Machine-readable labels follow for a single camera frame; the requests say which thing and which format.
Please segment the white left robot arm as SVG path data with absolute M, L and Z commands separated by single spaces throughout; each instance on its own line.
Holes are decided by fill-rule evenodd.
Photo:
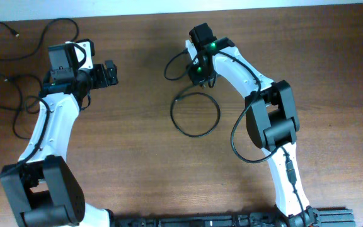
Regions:
M 118 83 L 111 60 L 94 64 L 89 39 L 48 49 L 50 71 L 36 100 L 37 123 L 16 164 L 2 170 L 1 184 L 18 226 L 114 226 L 109 209 L 88 203 L 66 163 L 72 127 L 90 91 Z

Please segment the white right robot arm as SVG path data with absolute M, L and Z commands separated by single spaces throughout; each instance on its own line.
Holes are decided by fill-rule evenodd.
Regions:
M 193 84 L 213 86 L 224 77 L 245 100 L 239 120 L 253 144 L 260 148 L 274 182 L 280 219 L 276 226 L 311 226 L 316 218 L 304 194 L 296 161 L 300 124 L 292 88 L 257 71 L 228 39 L 217 38 L 208 24 L 189 32 L 186 49 L 192 58 L 187 71 Z

